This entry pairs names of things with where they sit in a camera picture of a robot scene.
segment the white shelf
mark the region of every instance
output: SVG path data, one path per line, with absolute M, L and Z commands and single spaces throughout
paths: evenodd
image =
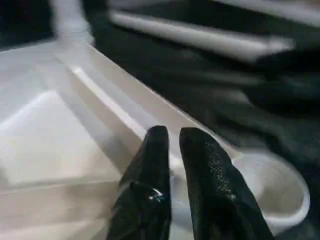
M 320 7 L 288 0 L 211 0 L 320 27 Z

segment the white plastic container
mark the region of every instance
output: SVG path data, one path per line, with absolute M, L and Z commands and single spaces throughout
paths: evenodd
M 273 235 L 306 218 L 310 208 L 309 189 L 291 164 L 262 152 L 246 153 L 232 162 L 255 196 Z
M 173 172 L 181 128 L 208 131 L 90 45 L 58 46 L 0 53 L 0 240 L 104 240 L 147 130 L 167 126 Z M 170 229 L 193 239 L 175 221 Z

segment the shiny black material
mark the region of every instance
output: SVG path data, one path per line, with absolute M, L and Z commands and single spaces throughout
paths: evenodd
M 215 139 L 183 128 L 180 149 L 195 240 L 274 239 L 243 176 Z
M 139 81 L 229 143 L 266 149 L 293 164 L 308 184 L 311 209 L 276 239 L 319 240 L 319 28 L 211 0 L 126 1 L 136 14 L 294 40 L 295 51 L 251 66 L 117 27 L 104 9 L 88 16 L 95 47 Z
M 119 184 L 106 240 L 167 240 L 171 223 L 169 137 L 152 127 Z

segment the white plastic tray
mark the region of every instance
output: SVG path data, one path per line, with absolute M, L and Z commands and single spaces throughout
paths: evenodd
M 148 128 L 167 126 L 177 174 L 181 127 L 208 131 L 89 45 L 24 47 L 0 65 L 0 240 L 104 240 Z M 173 239 L 193 239 L 172 226 Z

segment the white object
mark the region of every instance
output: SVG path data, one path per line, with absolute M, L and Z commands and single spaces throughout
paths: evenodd
M 50 4 L 52 26 L 62 44 L 72 46 L 75 42 L 93 43 L 94 38 L 84 16 L 81 0 L 50 0 Z
M 244 154 L 232 162 L 243 175 L 274 235 L 305 219 L 310 208 L 309 189 L 288 162 L 262 152 Z
M 210 132 L 89 44 L 58 46 L 0 53 L 0 240 L 90 239 L 148 128 L 167 126 L 173 172 L 180 129 Z M 171 236 L 193 234 L 173 222 Z
M 291 40 L 280 37 L 259 37 L 116 10 L 110 11 L 109 17 L 122 27 L 248 63 L 294 48 Z

